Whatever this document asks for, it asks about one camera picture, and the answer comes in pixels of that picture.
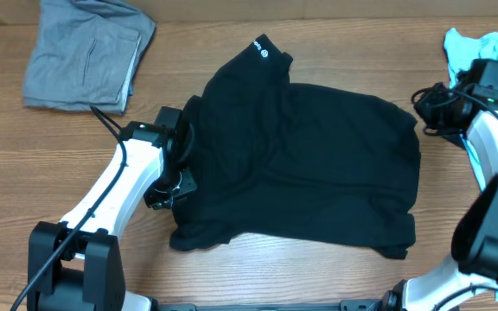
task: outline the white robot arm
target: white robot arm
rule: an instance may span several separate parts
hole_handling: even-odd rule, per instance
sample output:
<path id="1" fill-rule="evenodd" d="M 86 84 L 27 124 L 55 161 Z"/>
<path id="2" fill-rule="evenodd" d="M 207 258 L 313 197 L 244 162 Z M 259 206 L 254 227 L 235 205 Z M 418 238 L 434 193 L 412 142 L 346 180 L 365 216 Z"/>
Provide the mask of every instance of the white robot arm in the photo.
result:
<path id="1" fill-rule="evenodd" d="M 498 120 L 488 111 L 479 111 L 466 137 L 476 150 L 484 178 L 487 182 L 491 181 L 498 175 Z M 449 255 L 436 269 L 405 284 L 402 307 L 407 311 L 434 310 L 434 307 L 448 295 L 464 291 L 439 309 L 451 310 L 486 290 L 482 288 L 469 290 L 474 286 L 498 289 L 498 283 L 493 278 L 476 273 L 462 273 L 458 262 Z"/>
<path id="2" fill-rule="evenodd" d="M 124 142 L 128 164 L 111 192 L 103 199 L 96 213 L 81 227 L 82 232 L 95 233 L 99 229 L 107 230 L 108 234 L 122 238 L 128 220 L 134 213 L 142 196 L 163 172 L 163 149 L 151 142 L 129 139 Z M 67 223 L 67 228 L 73 229 L 86 215 L 87 209 L 93 206 L 95 200 L 103 193 L 122 162 L 122 151 L 117 145 L 111 163 L 95 182 L 86 197 L 61 222 Z M 84 259 L 81 253 L 77 258 Z"/>

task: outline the gray shorts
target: gray shorts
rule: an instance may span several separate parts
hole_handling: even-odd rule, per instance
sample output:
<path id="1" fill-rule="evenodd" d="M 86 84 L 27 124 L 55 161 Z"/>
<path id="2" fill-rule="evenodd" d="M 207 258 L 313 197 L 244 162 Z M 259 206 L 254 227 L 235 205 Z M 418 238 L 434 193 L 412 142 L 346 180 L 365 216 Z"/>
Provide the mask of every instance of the gray shorts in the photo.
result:
<path id="1" fill-rule="evenodd" d="M 26 106 L 122 114 L 155 23 L 120 0 L 41 0 L 24 77 Z"/>

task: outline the white logo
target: white logo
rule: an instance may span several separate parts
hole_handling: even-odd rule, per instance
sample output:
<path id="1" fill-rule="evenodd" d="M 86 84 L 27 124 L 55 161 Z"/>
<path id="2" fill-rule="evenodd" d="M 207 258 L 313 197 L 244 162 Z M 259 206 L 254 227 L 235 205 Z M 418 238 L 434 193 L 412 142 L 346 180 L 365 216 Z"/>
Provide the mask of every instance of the white logo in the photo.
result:
<path id="1" fill-rule="evenodd" d="M 253 41 L 252 44 L 257 47 L 257 50 L 260 51 L 260 54 L 263 56 L 263 57 L 268 57 L 268 51 L 263 49 L 263 47 L 260 46 L 260 43 L 256 42 L 256 41 Z"/>

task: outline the table surface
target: table surface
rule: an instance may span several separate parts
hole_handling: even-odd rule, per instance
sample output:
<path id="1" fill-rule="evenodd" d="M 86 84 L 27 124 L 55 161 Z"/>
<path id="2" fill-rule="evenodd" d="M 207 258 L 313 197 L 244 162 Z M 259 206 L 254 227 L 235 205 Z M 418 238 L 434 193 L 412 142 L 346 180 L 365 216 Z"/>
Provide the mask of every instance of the table surface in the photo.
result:
<path id="1" fill-rule="evenodd" d="M 152 122 L 162 105 L 183 107 L 262 33 L 294 57 L 291 81 L 377 95 L 413 113 L 413 92 L 448 79 L 443 41 L 451 27 L 478 37 L 498 31 L 498 17 L 159 24 L 131 106 L 118 122 Z M 23 106 L 22 76 L 35 38 L 36 27 L 0 27 L 0 310 L 9 309 L 26 283 L 35 224 L 57 222 L 73 208 L 116 145 L 90 113 Z M 161 303 L 324 303 L 381 297 L 401 279 L 423 275 L 450 251 L 454 228 L 479 191 L 466 153 L 424 136 L 422 126 L 412 209 L 418 241 L 405 261 L 368 249 L 258 234 L 208 251 L 172 251 L 171 213 L 140 204 L 120 245 L 127 288 Z M 498 303 L 481 295 L 463 309 L 498 310 Z"/>

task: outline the black t-shirt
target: black t-shirt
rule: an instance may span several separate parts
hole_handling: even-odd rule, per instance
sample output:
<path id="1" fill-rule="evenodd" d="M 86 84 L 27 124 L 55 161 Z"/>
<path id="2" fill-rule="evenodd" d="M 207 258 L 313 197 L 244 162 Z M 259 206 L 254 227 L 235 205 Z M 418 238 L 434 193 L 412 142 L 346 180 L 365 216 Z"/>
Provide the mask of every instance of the black t-shirt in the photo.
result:
<path id="1" fill-rule="evenodd" d="M 173 207 L 170 246 L 257 232 L 405 258 L 415 242 L 416 120 L 374 96 L 290 84 L 291 62 L 261 35 L 186 104 L 198 189 Z"/>

